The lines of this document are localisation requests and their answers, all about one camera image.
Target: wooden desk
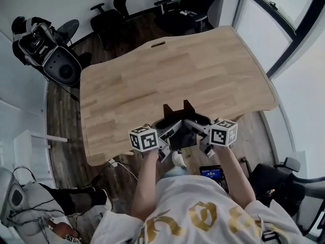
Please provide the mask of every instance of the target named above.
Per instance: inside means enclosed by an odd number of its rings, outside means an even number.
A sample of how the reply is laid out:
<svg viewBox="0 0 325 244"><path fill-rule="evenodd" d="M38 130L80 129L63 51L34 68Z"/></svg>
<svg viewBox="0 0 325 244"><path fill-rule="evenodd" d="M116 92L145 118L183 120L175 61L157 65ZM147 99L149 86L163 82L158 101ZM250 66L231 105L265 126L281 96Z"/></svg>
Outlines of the wooden desk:
<svg viewBox="0 0 325 244"><path fill-rule="evenodd" d="M264 71L231 27L160 38L83 70L81 122L89 165L130 150L129 130L163 118L163 104L182 109L185 99L211 119L277 106Z"/></svg>

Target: black office chair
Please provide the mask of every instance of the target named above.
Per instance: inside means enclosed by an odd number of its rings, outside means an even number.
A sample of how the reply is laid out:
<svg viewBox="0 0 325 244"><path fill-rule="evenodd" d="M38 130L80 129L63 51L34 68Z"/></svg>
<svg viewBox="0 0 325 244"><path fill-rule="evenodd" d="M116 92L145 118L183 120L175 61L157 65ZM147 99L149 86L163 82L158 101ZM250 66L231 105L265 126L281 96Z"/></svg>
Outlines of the black office chair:
<svg viewBox="0 0 325 244"><path fill-rule="evenodd" d="M293 158L286 158L285 162L274 167L258 164L249 175L256 198L267 205L275 199L296 222L303 235L307 235L316 223L321 212L325 209L325 177L302 179L296 177L292 171L299 172L300 163ZM274 195L265 200L267 193L275 189Z"/></svg>
<svg viewBox="0 0 325 244"><path fill-rule="evenodd" d="M208 17L208 10L215 0L181 0L178 8L164 12L164 5L171 0L155 2L161 6L161 15L155 18L155 23L166 33L175 36L200 33L202 22Z"/></svg>
<svg viewBox="0 0 325 244"><path fill-rule="evenodd" d="M90 10L98 9L101 13L90 20L90 25L93 31L100 37L105 49L108 49L108 41L115 36L121 24L129 16L125 3L126 0L114 0L115 9L106 12L102 8L104 3L90 8Z"/></svg>

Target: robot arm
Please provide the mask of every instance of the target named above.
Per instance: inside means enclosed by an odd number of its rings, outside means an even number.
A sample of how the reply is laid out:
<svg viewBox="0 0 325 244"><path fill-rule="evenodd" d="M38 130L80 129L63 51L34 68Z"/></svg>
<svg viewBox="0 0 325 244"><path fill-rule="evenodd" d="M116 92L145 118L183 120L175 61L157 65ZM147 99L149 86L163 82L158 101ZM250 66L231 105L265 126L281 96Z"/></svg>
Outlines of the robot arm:
<svg viewBox="0 0 325 244"><path fill-rule="evenodd" d="M188 101L184 101L184 110L172 111L164 106L165 118L154 123L151 128L139 127L129 132L134 149L144 152L159 148L159 160L163 162L172 151L196 145L196 136L200 140L200 150L208 158L214 155L212 145L229 146L237 138L238 124L230 120L216 120L196 114Z"/></svg>

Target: window frame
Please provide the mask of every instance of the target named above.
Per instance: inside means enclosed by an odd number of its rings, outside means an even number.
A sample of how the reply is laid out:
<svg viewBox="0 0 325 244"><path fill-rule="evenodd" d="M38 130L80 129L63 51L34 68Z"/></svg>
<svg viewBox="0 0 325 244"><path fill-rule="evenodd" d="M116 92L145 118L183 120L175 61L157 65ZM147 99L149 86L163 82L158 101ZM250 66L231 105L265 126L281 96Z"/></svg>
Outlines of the window frame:
<svg viewBox="0 0 325 244"><path fill-rule="evenodd" d="M233 27L235 27L241 9L243 7L243 1L239 0ZM281 12L276 8L276 6L267 0L253 0L259 6L261 6L287 33L287 35L292 39L290 45L286 48L282 56L274 63L274 65L268 70L267 77L271 79L277 71L283 66L283 64L289 59L289 57L294 53L294 51L299 47L302 41L306 38L308 33L311 31L318 17L320 16L324 6L325 0L312 0L305 16L300 22L299 26L295 28L286 18L281 14Z"/></svg>

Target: white t-shirt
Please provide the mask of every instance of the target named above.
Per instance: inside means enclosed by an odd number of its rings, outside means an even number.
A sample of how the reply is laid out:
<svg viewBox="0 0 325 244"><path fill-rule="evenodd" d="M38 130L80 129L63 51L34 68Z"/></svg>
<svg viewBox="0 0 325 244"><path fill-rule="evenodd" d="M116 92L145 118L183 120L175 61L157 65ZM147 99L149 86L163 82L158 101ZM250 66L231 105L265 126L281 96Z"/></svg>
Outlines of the white t-shirt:
<svg viewBox="0 0 325 244"><path fill-rule="evenodd" d="M215 181L195 175L169 177L156 186L156 210L143 223L106 212L91 244L263 243L262 232L278 233L283 244L303 243L291 217L275 201L245 210Z"/></svg>

